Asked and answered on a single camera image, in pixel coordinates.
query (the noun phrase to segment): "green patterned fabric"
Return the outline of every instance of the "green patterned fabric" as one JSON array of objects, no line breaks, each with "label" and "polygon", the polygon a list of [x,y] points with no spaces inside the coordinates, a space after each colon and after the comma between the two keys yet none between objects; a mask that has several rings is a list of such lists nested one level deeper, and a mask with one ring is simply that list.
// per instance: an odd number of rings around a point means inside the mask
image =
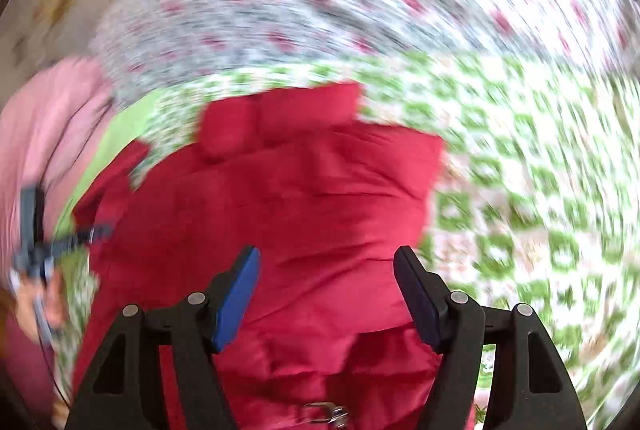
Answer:
[{"label": "green patterned fabric", "polygon": [[[363,120],[447,141],[417,248],[424,266],[481,304],[531,304],[590,427],[602,428],[640,378],[640,99],[631,80],[423,53],[227,71],[163,91],[143,136],[152,150],[134,180],[193,140],[212,100],[345,79],[364,86]],[[479,424],[493,356],[487,346]]]}]

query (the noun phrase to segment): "floral blanket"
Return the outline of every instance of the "floral blanket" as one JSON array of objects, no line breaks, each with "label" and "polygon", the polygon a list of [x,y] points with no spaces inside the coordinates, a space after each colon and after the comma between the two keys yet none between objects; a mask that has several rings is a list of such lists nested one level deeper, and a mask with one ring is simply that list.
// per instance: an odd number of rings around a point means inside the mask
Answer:
[{"label": "floral blanket", "polygon": [[119,0],[92,49],[122,107],[221,70],[408,49],[624,70],[638,15],[632,0]]},{"label": "floral blanket", "polygon": [[[144,138],[157,162],[191,142],[206,103],[282,86],[353,79],[366,121],[440,134],[444,172],[417,248],[450,288],[481,304],[528,302],[570,372],[591,428],[612,419],[640,378],[640,97],[636,84],[510,57],[363,57],[242,68],[165,89]],[[94,280],[68,274],[72,320],[59,364],[70,378]],[[482,422],[493,349],[476,410]]]}]

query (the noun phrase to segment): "red fabric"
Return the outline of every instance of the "red fabric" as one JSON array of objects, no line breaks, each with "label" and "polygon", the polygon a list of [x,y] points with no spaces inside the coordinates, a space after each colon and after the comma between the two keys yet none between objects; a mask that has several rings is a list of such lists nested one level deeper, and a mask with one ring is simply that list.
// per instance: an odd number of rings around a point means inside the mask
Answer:
[{"label": "red fabric", "polygon": [[[318,416],[305,403],[330,400],[350,428],[414,428],[439,359],[418,339],[392,257],[418,242],[442,141],[354,121],[357,93],[340,84],[212,103],[197,142],[155,166],[124,212],[79,204],[84,219],[121,218],[92,254],[100,289],[76,386],[123,305],[174,304],[253,244],[254,297],[214,357],[239,427],[294,428]],[[118,200],[126,159],[105,170]],[[185,428],[167,349],[161,361],[171,426]]]}]

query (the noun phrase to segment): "pink clothing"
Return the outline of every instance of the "pink clothing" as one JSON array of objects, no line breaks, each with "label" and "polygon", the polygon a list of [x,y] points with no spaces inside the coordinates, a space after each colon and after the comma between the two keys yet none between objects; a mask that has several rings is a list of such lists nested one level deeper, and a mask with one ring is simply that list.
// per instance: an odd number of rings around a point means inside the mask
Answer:
[{"label": "pink clothing", "polygon": [[111,117],[111,84],[98,62],[67,58],[34,76],[0,114],[0,280],[20,234],[20,189],[41,183],[50,237]]}]

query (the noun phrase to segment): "metal clasp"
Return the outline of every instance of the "metal clasp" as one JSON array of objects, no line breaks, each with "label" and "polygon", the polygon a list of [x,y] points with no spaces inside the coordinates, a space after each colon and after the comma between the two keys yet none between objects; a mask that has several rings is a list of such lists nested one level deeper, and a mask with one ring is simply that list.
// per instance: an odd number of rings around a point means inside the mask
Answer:
[{"label": "metal clasp", "polygon": [[319,406],[326,410],[327,417],[325,419],[311,419],[309,423],[313,424],[330,424],[334,428],[347,428],[347,420],[349,413],[343,406],[336,406],[331,401],[318,401],[307,403],[305,406]]}]

